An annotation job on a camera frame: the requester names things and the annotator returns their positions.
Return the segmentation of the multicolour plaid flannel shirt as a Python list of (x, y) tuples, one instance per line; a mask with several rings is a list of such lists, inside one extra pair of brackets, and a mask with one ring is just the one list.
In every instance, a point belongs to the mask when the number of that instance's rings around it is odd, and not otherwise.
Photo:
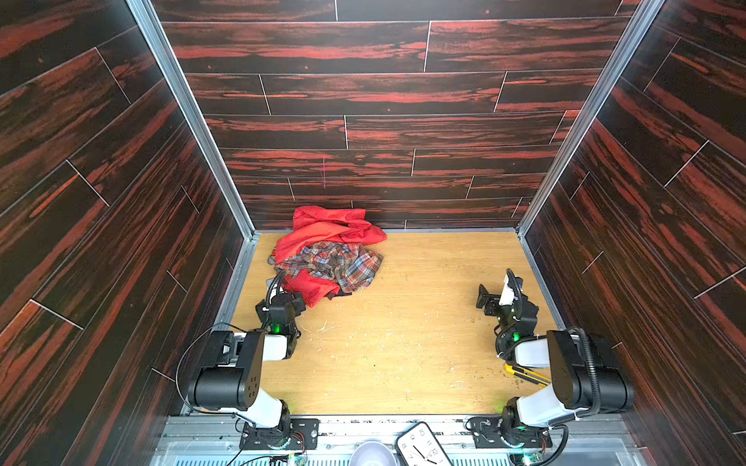
[(268, 263), (285, 273), (288, 290), (301, 292), (308, 301), (349, 295), (369, 287), (384, 262), (384, 256), (360, 244), (318, 242), (279, 260), (272, 254)]

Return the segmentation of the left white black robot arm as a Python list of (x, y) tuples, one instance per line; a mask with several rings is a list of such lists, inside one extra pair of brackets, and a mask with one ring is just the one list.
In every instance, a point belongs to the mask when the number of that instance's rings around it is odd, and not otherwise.
[(176, 384), (180, 397), (200, 413), (232, 413), (264, 435), (288, 437), (289, 407), (260, 387), (261, 371), (293, 356), (301, 337), (296, 319), (305, 309), (299, 292), (280, 290), (256, 305), (260, 328), (205, 331), (197, 367)]

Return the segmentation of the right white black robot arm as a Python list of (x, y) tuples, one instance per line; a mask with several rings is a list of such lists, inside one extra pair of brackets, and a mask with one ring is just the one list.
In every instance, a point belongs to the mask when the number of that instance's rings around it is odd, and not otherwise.
[(526, 444), (569, 421), (633, 407), (634, 388), (606, 339), (580, 327), (534, 333), (538, 307), (523, 293), (520, 279), (509, 276), (499, 294), (480, 285), (476, 308), (497, 319), (497, 357), (515, 375), (542, 385), (503, 408), (497, 427), (507, 443)]

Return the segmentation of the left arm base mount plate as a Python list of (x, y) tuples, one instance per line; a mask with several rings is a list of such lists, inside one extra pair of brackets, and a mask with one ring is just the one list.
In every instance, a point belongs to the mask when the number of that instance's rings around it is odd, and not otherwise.
[(321, 421), (312, 417), (290, 417), (276, 427), (243, 427), (240, 450), (316, 450)]

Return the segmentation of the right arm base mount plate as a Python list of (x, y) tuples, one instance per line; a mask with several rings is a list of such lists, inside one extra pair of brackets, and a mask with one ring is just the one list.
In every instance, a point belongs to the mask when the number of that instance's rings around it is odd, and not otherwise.
[(549, 429), (527, 426), (503, 417), (471, 417), (464, 423), (478, 449), (534, 449), (553, 446)]

